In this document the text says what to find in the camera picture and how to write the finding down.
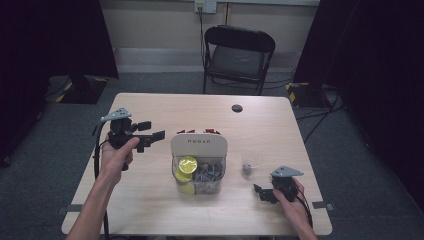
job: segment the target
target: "chair backrest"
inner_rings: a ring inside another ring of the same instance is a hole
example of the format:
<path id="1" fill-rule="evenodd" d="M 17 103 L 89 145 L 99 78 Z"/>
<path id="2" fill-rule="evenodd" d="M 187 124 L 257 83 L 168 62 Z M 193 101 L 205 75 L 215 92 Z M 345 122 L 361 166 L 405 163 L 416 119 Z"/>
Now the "chair backrest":
<path id="1" fill-rule="evenodd" d="M 217 25 L 205 32 L 205 43 L 229 48 L 272 53 L 275 41 L 267 33 L 228 25 Z"/>

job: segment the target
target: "chair seat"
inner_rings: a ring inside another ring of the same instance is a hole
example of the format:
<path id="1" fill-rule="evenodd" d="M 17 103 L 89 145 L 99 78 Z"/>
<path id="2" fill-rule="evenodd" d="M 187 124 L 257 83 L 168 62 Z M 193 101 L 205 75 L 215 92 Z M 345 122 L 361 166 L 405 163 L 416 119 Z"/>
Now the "chair seat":
<path id="1" fill-rule="evenodd" d="M 209 65 L 211 73 L 260 80 L 264 53 L 217 46 Z"/>

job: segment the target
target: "black curtain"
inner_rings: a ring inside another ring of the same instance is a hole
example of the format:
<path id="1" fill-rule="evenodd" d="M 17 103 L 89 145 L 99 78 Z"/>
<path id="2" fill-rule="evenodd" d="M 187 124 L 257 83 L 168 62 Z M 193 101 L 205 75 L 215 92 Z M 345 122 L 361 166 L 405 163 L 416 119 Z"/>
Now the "black curtain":
<path id="1" fill-rule="evenodd" d="M 51 76 L 118 78 L 98 0 L 1 1 L 1 158 L 34 119 Z"/>

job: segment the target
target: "baseboard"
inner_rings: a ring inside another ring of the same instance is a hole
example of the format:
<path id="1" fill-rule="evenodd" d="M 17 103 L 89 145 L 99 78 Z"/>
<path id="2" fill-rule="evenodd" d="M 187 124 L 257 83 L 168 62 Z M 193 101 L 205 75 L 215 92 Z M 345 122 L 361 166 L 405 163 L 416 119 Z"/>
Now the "baseboard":
<path id="1" fill-rule="evenodd" d="M 118 72 L 201 72 L 199 49 L 117 48 L 114 52 Z M 300 52 L 275 53 L 269 72 L 291 72 Z"/>

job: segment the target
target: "clear plastic bin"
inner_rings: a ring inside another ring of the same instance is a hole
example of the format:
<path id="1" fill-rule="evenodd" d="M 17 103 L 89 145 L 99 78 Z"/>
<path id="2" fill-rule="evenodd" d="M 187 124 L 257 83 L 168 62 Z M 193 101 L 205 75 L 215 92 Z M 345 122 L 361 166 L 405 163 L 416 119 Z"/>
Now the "clear plastic bin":
<path id="1" fill-rule="evenodd" d="M 179 133 L 171 140 L 172 174 L 178 190 L 191 195 L 221 191 L 225 175 L 228 143 L 219 133 Z"/>
<path id="2" fill-rule="evenodd" d="M 221 191 L 221 181 L 225 175 L 225 157 L 192 156 L 197 161 L 196 170 L 192 173 L 183 173 L 180 170 L 180 160 L 185 156 L 173 156 L 172 174 L 174 175 L 178 191 L 192 195 L 211 195 Z"/>

